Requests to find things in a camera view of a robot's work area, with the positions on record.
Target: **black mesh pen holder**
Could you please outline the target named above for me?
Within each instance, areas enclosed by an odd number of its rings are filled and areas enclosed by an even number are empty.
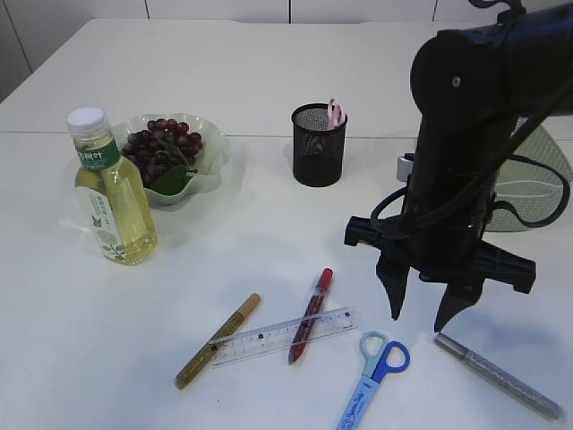
[[[342,174],[348,117],[329,130],[327,107],[326,103],[312,103],[300,106],[291,116],[295,128],[293,175],[304,185],[332,185]]]

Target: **yellow liquid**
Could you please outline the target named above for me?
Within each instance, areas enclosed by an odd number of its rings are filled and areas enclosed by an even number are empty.
[[[95,150],[112,139],[109,133],[93,141],[74,140],[74,144],[79,149]],[[91,188],[109,200],[125,254],[120,261],[104,254],[107,259],[133,265],[153,251],[158,242],[155,224],[143,190],[140,171],[129,159],[121,157],[111,168],[98,172],[80,168],[75,177],[75,186]]]

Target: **gold marker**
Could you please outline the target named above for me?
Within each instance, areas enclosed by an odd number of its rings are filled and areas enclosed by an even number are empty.
[[[236,329],[246,320],[249,315],[254,311],[257,305],[261,302],[261,296],[257,293],[252,293],[249,298],[247,298],[244,303],[239,307],[234,314],[232,314],[228,320],[221,326],[220,329],[213,335],[209,340],[214,340],[216,338],[224,338],[225,336],[230,336]],[[175,386],[182,390],[185,388],[195,376],[201,371],[201,369],[211,360],[215,355],[215,350],[212,345],[207,342],[203,348],[199,350],[195,357],[191,359],[189,363],[177,374],[175,377]]]

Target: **transparent ruler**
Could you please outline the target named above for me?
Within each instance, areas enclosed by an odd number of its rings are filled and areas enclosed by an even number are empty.
[[[355,312],[347,307],[280,322],[268,327],[211,340],[209,344],[216,351],[211,363],[214,366],[229,365],[281,349],[288,349],[293,343],[298,327],[301,324],[309,323],[310,320],[314,320],[314,326],[306,343],[336,336],[358,326]]]

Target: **white wall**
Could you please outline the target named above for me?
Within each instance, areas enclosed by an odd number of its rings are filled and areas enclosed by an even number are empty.
[[[143,0],[5,0],[30,65],[38,68],[92,18],[147,18]]]
[[[288,22],[288,0],[147,0],[150,18]]]
[[[546,9],[572,0],[521,0],[528,12]],[[467,0],[439,0],[435,21],[495,22],[499,12],[508,9],[504,4],[496,4],[489,9],[477,9]]]
[[[4,3],[0,1],[0,102],[30,75]]]
[[[293,23],[431,21],[437,0],[291,0]]]
[[[0,0],[0,100],[29,74],[5,5],[33,70],[92,18],[147,18],[145,0]],[[523,0],[530,11],[573,0]],[[452,21],[494,22],[496,5],[467,0],[147,0],[151,19],[240,22]]]

